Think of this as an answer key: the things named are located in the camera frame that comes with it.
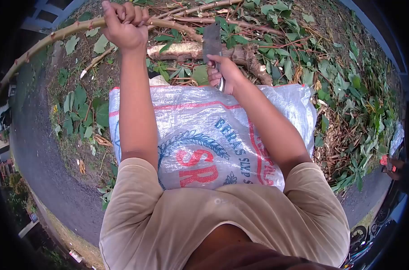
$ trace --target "woven plastic sack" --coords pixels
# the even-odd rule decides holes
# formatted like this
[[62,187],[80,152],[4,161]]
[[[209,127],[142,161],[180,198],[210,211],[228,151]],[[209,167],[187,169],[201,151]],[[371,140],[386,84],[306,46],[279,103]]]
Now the woven plastic sack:
[[[258,88],[296,127],[312,155],[316,112],[310,88],[292,84]],[[158,125],[158,179],[161,187],[215,189],[258,184],[284,189],[254,125],[233,96],[210,86],[151,86]],[[110,91],[110,134],[118,163],[120,89]]]

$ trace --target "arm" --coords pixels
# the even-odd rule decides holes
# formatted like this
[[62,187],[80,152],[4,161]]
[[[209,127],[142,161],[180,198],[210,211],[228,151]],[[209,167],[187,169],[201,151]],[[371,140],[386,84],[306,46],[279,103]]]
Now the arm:
[[209,83],[214,86],[218,84],[219,78],[224,76],[225,92],[233,95],[245,109],[272,160],[281,169],[284,179],[287,179],[291,169],[296,165],[312,162],[297,129],[242,75],[236,64],[226,57],[216,55],[208,57],[221,64],[221,73],[215,69],[208,69]]
[[141,158],[157,170],[157,127],[146,69],[147,9],[104,1],[104,35],[122,53],[119,133],[122,161]]

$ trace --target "knife handle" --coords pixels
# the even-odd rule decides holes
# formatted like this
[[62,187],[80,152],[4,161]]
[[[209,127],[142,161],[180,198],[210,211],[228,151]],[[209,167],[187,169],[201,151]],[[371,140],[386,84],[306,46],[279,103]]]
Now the knife handle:
[[[220,71],[220,70],[219,70],[219,63],[216,63],[215,68],[216,68],[218,71]],[[220,91],[221,93],[223,93],[223,92],[224,92],[224,89],[225,89],[225,86],[226,86],[226,79],[224,79],[224,77],[221,77],[221,78],[219,79],[218,85],[215,86],[215,88],[218,89],[218,91]]]

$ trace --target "forearm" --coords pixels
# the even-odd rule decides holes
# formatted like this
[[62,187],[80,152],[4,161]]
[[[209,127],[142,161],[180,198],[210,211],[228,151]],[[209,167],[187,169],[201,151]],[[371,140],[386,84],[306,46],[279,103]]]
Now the forearm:
[[137,157],[157,170],[157,127],[145,54],[124,54],[121,64],[119,133],[122,160]]
[[234,97],[255,125],[272,160],[287,178],[291,169],[303,162],[312,162],[297,129],[266,96],[250,81],[239,84]]

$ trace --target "fingernail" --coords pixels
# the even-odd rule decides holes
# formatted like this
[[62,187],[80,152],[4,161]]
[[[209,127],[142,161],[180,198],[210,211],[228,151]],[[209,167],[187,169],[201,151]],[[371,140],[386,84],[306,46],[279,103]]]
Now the fingernail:
[[102,10],[107,10],[110,7],[110,1],[103,1],[102,2]]

